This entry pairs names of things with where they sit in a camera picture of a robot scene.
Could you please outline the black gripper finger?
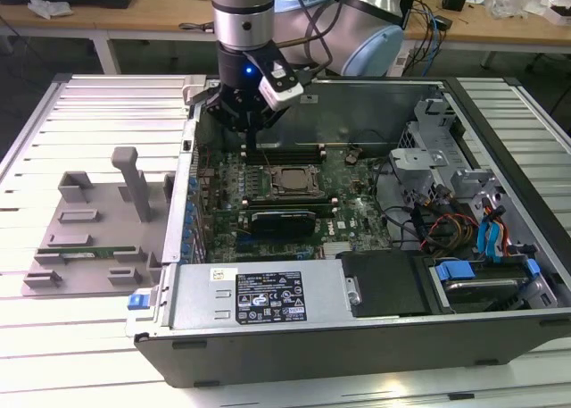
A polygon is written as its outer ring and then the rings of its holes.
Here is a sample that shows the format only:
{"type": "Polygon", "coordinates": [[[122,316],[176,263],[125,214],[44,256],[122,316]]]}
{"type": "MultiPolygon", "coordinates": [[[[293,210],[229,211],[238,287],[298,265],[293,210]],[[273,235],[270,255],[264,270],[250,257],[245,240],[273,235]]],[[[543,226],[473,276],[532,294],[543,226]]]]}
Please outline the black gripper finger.
{"type": "Polygon", "coordinates": [[[252,97],[242,89],[221,87],[207,100],[206,110],[226,129],[243,133],[246,148],[253,150],[252,97]]]}
{"type": "Polygon", "coordinates": [[[257,149],[257,134],[260,131],[273,127],[285,113],[286,108],[273,111],[269,107],[266,107],[261,112],[252,113],[252,150],[257,149]]]}

